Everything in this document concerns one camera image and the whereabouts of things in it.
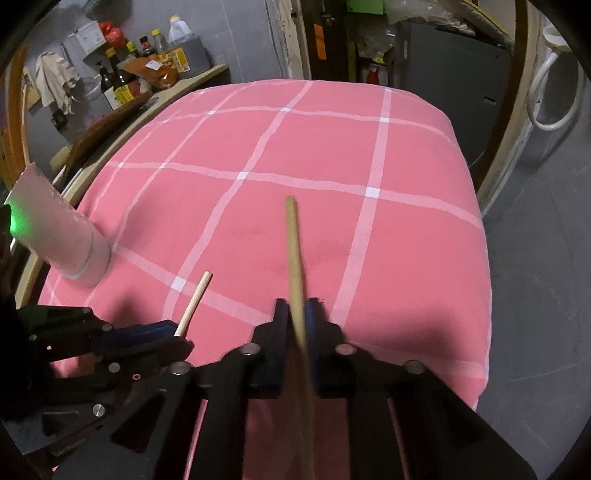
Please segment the short chopstick near left gripper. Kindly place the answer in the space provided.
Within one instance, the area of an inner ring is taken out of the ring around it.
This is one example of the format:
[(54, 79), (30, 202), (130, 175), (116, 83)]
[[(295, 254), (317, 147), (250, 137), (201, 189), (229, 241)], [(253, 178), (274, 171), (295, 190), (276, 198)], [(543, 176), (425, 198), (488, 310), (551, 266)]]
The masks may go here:
[(200, 304), (201, 299), (204, 298), (204, 294), (209, 286), (209, 283), (211, 282), (212, 277), (213, 275), (211, 271), (204, 271), (204, 274), (202, 274), (201, 279), (199, 280), (197, 287), (195, 287), (195, 290), (187, 304), (187, 307), (185, 308), (181, 316), (181, 319), (177, 324), (177, 328), (174, 333), (176, 337), (184, 338), (186, 336), (191, 319), (193, 318), (193, 315), (197, 310), (197, 307)]

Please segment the clear oil jug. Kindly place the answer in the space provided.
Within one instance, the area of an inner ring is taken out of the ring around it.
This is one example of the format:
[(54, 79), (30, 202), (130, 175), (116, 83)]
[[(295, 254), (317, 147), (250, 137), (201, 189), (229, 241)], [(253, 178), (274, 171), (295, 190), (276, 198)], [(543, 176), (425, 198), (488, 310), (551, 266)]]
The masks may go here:
[(191, 78), (211, 68), (200, 36), (178, 15), (169, 18), (167, 43), (169, 58), (181, 78)]

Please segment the white plastic utensil holder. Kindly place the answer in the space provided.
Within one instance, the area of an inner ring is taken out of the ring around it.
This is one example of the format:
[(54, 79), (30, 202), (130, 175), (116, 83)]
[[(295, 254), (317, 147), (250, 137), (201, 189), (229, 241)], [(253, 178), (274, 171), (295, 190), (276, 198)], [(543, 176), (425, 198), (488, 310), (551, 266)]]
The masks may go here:
[(111, 247), (96, 226), (73, 208), (36, 165), (28, 165), (8, 194), (10, 233), (62, 276), (85, 288), (103, 278)]

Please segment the dark soy sauce bottle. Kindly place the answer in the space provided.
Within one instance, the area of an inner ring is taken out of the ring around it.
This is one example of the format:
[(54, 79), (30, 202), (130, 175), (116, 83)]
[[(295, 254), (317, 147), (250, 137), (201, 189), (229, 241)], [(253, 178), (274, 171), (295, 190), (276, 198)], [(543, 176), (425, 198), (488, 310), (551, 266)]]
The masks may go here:
[(134, 96), (129, 89), (129, 80), (118, 68), (119, 60), (116, 55), (116, 50), (110, 47), (106, 50), (105, 54), (111, 65), (115, 96), (121, 105), (125, 105), (134, 99)]

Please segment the dark grey cabinet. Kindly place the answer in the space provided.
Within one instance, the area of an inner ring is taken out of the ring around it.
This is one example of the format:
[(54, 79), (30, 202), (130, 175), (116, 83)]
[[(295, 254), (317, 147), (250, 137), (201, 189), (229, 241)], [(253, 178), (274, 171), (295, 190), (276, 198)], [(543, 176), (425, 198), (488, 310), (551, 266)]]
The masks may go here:
[(469, 165), (488, 145), (505, 95), (511, 55), (438, 26), (408, 23), (402, 88), (443, 111)]

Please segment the green box on shelf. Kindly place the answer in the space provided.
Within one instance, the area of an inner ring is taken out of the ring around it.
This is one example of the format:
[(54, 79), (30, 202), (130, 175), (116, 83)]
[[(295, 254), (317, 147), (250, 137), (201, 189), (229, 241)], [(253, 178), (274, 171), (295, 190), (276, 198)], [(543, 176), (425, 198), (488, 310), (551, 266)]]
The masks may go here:
[(348, 0), (348, 11), (358, 14), (383, 15), (385, 12), (382, 0)]

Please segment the pink checked tablecloth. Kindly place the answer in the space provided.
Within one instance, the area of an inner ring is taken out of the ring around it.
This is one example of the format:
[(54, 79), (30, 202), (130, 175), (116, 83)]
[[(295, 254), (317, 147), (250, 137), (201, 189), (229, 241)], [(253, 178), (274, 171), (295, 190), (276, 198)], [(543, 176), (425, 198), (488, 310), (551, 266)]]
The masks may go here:
[(116, 326), (178, 320), (196, 366), (245, 344), (287, 297), (287, 197), (308, 295), (377, 359), (417, 359), (469, 406), (489, 377), (482, 217), (446, 115), (376, 85), (270, 80), (188, 94), (93, 180), (80, 212), (111, 243), (94, 288), (50, 272), (45, 305)]

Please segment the hanging white towel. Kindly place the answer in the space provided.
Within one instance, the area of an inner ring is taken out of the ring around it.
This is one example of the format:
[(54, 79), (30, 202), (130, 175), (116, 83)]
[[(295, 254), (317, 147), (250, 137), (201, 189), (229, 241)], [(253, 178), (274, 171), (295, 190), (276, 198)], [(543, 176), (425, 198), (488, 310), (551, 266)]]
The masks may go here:
[(64, 114), (73, 113), (71, 91), (80, 76), (66, 59), (55, 52), (43, 52), (36, 60), (34, 80), (43, 107), (55, 104)]

